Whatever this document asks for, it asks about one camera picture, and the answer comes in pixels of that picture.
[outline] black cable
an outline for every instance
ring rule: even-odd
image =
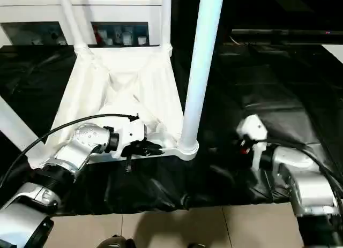
[[[99,115],[93,115],[93,116],[88,116],[88,117],[84,117],[84,118],[80,118],[77,119],[75,121],[71,121],[68,122],[66,124],[63,124],[61,126],[58,126],[52,130],[50,130],[49,132],[45,133],[44,135],[42,135],[40,138],[38,138],[36,141],[34,141],[32,144],[30,144],[29,146],[27,146],[20,154],[19,156],[12,162],[12,164],[10,165],[10,167],[8,168],[8,170],[6,171],[4,177],[1,179],[0,182],[0,189],[3,187],[4,183],[6,182],[10,172],[12,171],[13,167],[17,164],[17,162],[32,148],[34,147],[36,144],[38,144],[40,141],[42,141],[45,137],[48,137],[49,135],[57,132],[58,130],[61,130],[67,126],[71,126],[73,124],[82,122],[82,121],[87,121],[89,119],[93,119],[93,118],[102,118],[102,117],[123,117],[123,118],[128,118],[130,121],[134,121],[136,119],[139,119],[138,116],[132,116],[132,115],[125,115],[125,114],[99,114]]]
[[[333,177],[341,186],[343,186],[343,179],[337,175],[336,173],[334,173],[332,170],[328,169],[325,165],[323,165],[323,163],[318,160],[313,154],[311,154],[309,151],[307,151],[306,149],[304,149],[303,147],[305,147],[304,144],[294,144],[288,141],[284,141],[284,140],[275,140],[275,139],[265,139],[265,140],[256,140],[255,142],[268,142],[270,144],[276,144],[276,145],[281,145],[281,146],[285,146],[288,148],[293,148],[298,150],[299,152],[304,153],[305,155],[307,155],[308,157],[310,157],[320,168],[320,170],[322,172],[324,172],[326,175],[330,175],[331,177]]]
[[[332,192],[333,192],[333,195],[334,195],[334,197],[337,201],[337,204],[338,204],[339,213],[341,216],[343,216],[343,202],[340,199],[340,195],[339,195],[340,188],[337,185],[337,183],[334,181],[334,180],[336,180],[339,184],[341,184],[341,186],[343,186],[343,180],[338,175],[336,175],[333,171],[331,171],[326,166],[324,166],[322,164],[322,162],[320,160],[318,160],[313,154],[311,154],[306,149],[300,147],[300,146],[304,147],[305,145],[303,145],[303,144],[292,144],[291,142],[288,142],[288,141],[274,140],[274,139],[256,140],[254,142],[267,142],[270,144],[281,145],[281,146],[285,146],[288,148],[293,148],[293,149],[298,150],[299,152],[302,152],[303,154],[307,155],[308,157],[310,157],[319,166],[320,171],[322,172],[324,177],[329,182],[331,189],[332,189]]]

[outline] black tablecloth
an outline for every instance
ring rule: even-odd
[[[51,128],[75,59],[73,47],[0,49],[0,95],[37,135]],[[191,54],[174,49],[171,60],[184,107]],[[62,212],[135,213],[287,201],[279,178],[241,169],[235,129],[247,115],[258,114],[270,136],[307,144],[328,167],[343,172],[342,72],[343,65],[321,46],[216,48],[196,158],[135,160],[131,173],[125,172],[125,161],[88,165]],[[4,136],[0,142],[4,174],[19,151]],[[23,160],[3,197],[30,172]]]

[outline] floor tile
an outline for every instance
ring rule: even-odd
[[[120,235],[122,214],[54,217],[44,248],[96,248],[103,240]]]
[[[302,239],[290,204],[224,207],[233,248],[301,248]]]
[[[133,238],[137,248],[186,248],[190,243],[231,248],[221,207],[124,214],[122,235]]]

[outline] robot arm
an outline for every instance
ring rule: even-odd
[[[272,170],[290,189],[290,201],[306,247],[343,245],[339,207],[329,180],[305,153],[280,145],[268,145],[267,130],[257,115],[243,120],[237,133],[244,151],[253,151],[252,169]]]
[[[0,210],[0,247],[43,247],[54,225],[49,215],[61,206],[90,155],[110,151],[122,155],[125,149],[141,152],[136,145],[142,143],[146,148],[149,142],[145,132],[139,119],[116,133],[95,124],[78,127],[73,137],[35,170],[31,182],[25,183]]]

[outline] white cabinet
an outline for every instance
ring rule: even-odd
[[[162,0],[71,0],[88,44],[120,45],[124,35],[160,44]],[[73,44],[59,0],[0,0],[0,47],[11,44]]]

